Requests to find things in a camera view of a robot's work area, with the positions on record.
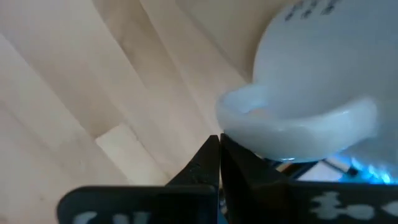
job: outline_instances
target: white ceramic pitcher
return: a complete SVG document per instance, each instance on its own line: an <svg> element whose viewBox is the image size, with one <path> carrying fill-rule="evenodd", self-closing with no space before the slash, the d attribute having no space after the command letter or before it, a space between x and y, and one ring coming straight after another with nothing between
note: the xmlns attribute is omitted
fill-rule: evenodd
<svg viewBox="0 0 398 224"><path fill-rule="evenodd" d="M287 6L259 43L254 84L218 102L220 126L260 156L295 162L377 136L398 114L397 9L396 0Z"/></svg>

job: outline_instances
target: wooden floor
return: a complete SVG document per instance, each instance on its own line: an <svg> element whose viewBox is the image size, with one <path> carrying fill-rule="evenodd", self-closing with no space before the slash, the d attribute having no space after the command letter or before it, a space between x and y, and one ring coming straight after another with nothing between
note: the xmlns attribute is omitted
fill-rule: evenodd
<svg viewBox="0 0 398 224"><path fill-rule="evenodd" d="M0 70L0 224L56 223L81 185L165 184L247 83L174 0L0 0Z"/></svg>

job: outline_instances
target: white ceramic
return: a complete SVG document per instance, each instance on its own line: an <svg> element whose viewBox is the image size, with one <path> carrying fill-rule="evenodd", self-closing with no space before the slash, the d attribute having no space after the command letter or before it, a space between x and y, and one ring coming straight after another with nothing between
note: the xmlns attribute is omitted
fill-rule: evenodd
<svg viewBox="0 0 398 224"><path fill-rule="evenodd" d="M323 159L361 142L344 153L397 164L397 9L396 0L284 8L259 43L255 85L220 99L221 127L270 159ZM260 107L267 116L252 111Z"/></svg>
<svg viewBox="0 0 398 224"><path fill-rule="evenodd" d="M368 97L299 118L297 110L283 100L269 104L264 85L248 85L221 97L217 118L240 145L277 161L324 159L376 132L377 108Z"/></svg>

